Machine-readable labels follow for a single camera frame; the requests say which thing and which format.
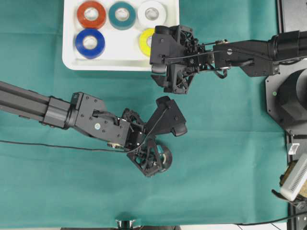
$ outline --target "black cable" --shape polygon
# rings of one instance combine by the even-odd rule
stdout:
[[[132,150],[129,150],[127,151],[126,153],[131,153],[131,152],[134,152],[138,149],[140,149],[146,142],[146,139],[150,136],[150,134],[152,133],[152,131],[154,130],[154,128],[157,126],[157,124],[159,123],[159,121],[162,119],[162,117],[164,116],[164,114],[166,113],[166,111],[168,110],[168,108],[166,108],[163,113],[161,114],[161,116],[159,117],[159,119],[156,121],[156,123],[153,125],[152,129],[148,132],[148,134],[145,136],[144,140],[142,141],[142,143],[136,147],[135,149],[132,149]]]
[[[7,140],[0,140],[0,143],[13,144],[13,145],[43,146],[43,147],[49,147],[49,148],[61,148],[61,149],[72,149],[72,150],[84,150],[84,151],[91,151],[91,152],[124,152],[124,151],[114,150],[114,149],[88,149],[88,148],[79,148],[79,147],[72,147],[72,146],[48,145],[48,144],[41,144],[41,143],[27,143],[27,142],[17,142],[17,141],[7,141]]]
[[[296,61],[291,61],[291,62],[280,62],[279,64],[282,65],[282,66],[290,66],[290,65],[293,65],[293,64],[296,64],[298,62],[300,62],[302,59],[299,59],[299,60],[296,60]]]
[[[260,223],[252,223],[252,224],[238,224],[238,225],[241,225],[241,226],[253,226],[253,225],[260,225],[260,224],[272,224],[272,223],[276,223],[276,222],[279,222],[279,221],[282,221],[282,220],[292,219],[294,217],[298,217],[298,216],[301,216],[301,215],[304,215],[304,214],[307,214],[307,211],[296,213],[296,214],[291,215],[291,216],[287,216],[287,217],[284,217],[284,218],[275,219],[275,220],[271,220],[271,221],[260,222]]]
[[[271,223],[275,228],[277,228],[278,230],[281,230],[279,227],[277,227],[275,224]]]
[[[221,52],[233,52],[233,53],[251,55],[251,56],[254,56],[254,57],[258,57],[258,58],[264,59],[266,61],[273,61],[271,59],[262,57],[261,55],[257,55],[257,54],[249,53],[249,52],[237,51],[237,50],[231,50],[231,51],[230,50],[214,50],[214,51],[209,51],[209,52],[205,52],[205,53],[201,53],[201,54],[193,54],[193,55],[182,56],[182,57],[165,57],[165,59],[166,60],[174,60],[174,59],[193,58],[193,57],[198,57],[198,56],[202,56],[202,55],[221,53]]]
[[[219,53],[219,52],[224,52],[224,51],[227,52],[227,50],[215,50],[215,51],[209,51],[209,52],[206,52],[206,53],[193,54],[193,55],[188,55],[188,56],[183,56],[183,57],[166,57],[165,59],[173,60],[173,59],[193,58],[193,57],[198,57],[198,56],[207,55],[207,54],[214,54],[214,53]]]
[[[138,150],[142,145],[145,144],[146,139],[149,137],[153,129],[156,127],[156,125],[159,123],[159,121],[162,119],[163,115],[165,112],[168,110],[165,109],[159,119],[156,121],[154,124],[153,128],[149,131],[149,133],[146,135],[145,139],[143,142],[136,147],[133,150],[130,151],[121,151],[121,150],[114,150],[114,149],[88,149],[88,148],[80,148],[80,147],[72,147],[72,146],[61,146],[61,145],[48,145],[48,144],[41,144],[41,143],[27,143],[27,142],[17,142],[17,141],[8,141],[8,140],[0,140],[0,143],[5,143],[5,144],[13,144],[13,145],[31,145],[31,146],[43,146],[43,147],[49,147],[49,148],[58,148],[58,149],[72,149],[72,150],[84,150],[84,151],[91,151],[91,152],[122,152],[122,153],[130,153]]]
[[[236,224],[241,230],[243,230],[241,227],[240,227],[240,225],[238,225],[238,224]]]

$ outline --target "red tape roll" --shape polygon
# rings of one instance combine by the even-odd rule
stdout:
[[[89,8],[95,8],[98,11],[98,17],[93,21],[88,20],[84,15]],[[78,8],[77,17],[84,28],[99,29],[106,22],[106,10],[96,1],[86,1]]]

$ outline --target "white tray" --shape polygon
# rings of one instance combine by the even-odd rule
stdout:
[[[135,25],[128,30],[117,30],[109,21],[108,11],[118,0],[96,0],[106,10],[106,23],[99,31],[106,40],[103,54],[95,59],[84,58],[75,48],[74,41],[77,34],[84,28],[77,19],[78,7],[86,0],[64,1],[63,22],[63,52],[62,59],[65,66],[73,70],[126,70],[151,71],[149,57],[139,48],[139,36],[145,30],[136,20]],[[146,0],[127,0],[136,10]],[[164,25],[179,24],[179,0],[158,0],[167,12]]]

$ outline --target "green cloth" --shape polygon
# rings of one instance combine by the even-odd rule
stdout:
[[[149,72],[73,71],[62,63],[62,0],[1,0],[0,81],[69,101],[86,92],[146,121],[163,95],[187,119],[182,137],[159,136],[169,171],[146,178],[124,154],[0,144],[0,228],[110,227],[267,221],[287,215],[274,197],[286,168],[282,129],[266,113],[264,78],[233,68],[196,76],[188,95],[163,93]],[[180,21],[203,42],[268,40],[275,0],[181,0]],[[0,112],[0,139],[104,148],[71,129]]]

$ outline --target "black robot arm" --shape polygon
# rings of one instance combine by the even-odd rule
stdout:
[[[155,135],[187,132],[186,120],[174,100],[159,98],[157,106],[145,123],[130,109],[118,117],[107,111],[102,100],[83,92],[74,93],[69,103],[0,81],[0,110],[106,141],[110,147],[123,149],[145,176],[167,170],[172,160],[169,149],[156,144]]]
[[[231,67],[242,68],[250,77],[278,74],[280,65],[307,57],[307,32],[283,33],[269,41],[199,44],[191,28],[157,26],[151,50],[152,78],[165,92],[186,94],[201,71],[213,71],[219,78],[225,78]]]

